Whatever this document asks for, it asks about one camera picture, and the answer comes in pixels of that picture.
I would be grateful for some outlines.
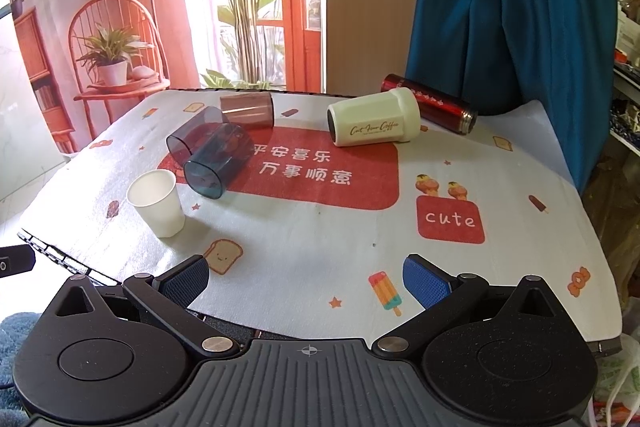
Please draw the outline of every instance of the brown plastic cup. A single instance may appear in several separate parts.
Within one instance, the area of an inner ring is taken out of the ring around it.
[[[230,123],[245,129],[273,127],[273,100],[270,92],[221,96],[220,109]]]

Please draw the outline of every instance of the blue towel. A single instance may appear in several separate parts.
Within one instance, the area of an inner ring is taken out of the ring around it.
[[[0,387],[13,383],[14,358],[38,320],[37,313],[17,313],[0,323]],[[19,427],[27,421],[13,387],[0,391],[0,426]]]
[[[481,114],[540,100],[582,191],[609,135],[617,0],[417,0],[406,76]]]

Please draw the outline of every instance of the white tablecloth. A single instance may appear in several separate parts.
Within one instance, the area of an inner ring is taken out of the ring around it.
[[[337,99],[274,93],[276,128],[256,138],[241,179],[219,200],[178,184],[186,225],[157,239],[127,204],[127,187],[161,164],[175,170],[166,136],[220,95],[149,97],[57,172],[21,227],[120,281],[209,252],[209,286],[190,307],[294,337],[370,344],[421,312],[402,285],[410,253],[497,285],[542,275],[585,340],[620,334],[612,276],[539,103],[480,118],[468,137],[424,122],[410,143],[358,152],[328,139],[326,109]],[[369,283],[380,272],[401,299],[396,309]]]

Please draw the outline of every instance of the white paper cup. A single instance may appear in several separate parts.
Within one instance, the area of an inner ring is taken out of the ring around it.
[[[420,134],[420,108],[407,87],[332,103],[327,118],[338,147],[408,142]]]
[[[127,201],[156,237],[172,237],[184,227],[184,212],[171,171],[158,169],[136,178],[127,190]]]

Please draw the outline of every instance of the red rectangle print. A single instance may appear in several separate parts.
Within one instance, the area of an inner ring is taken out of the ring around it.
[[[484,243],[480,212],[471,201],[418,196],[418,233],[425,239],[454,243]]]
[[[228,190],[361,210],[383,210],[398,201],[398,150],[392,143],[338,148],[326,131],[294,127],[251,135],[254,156]]]

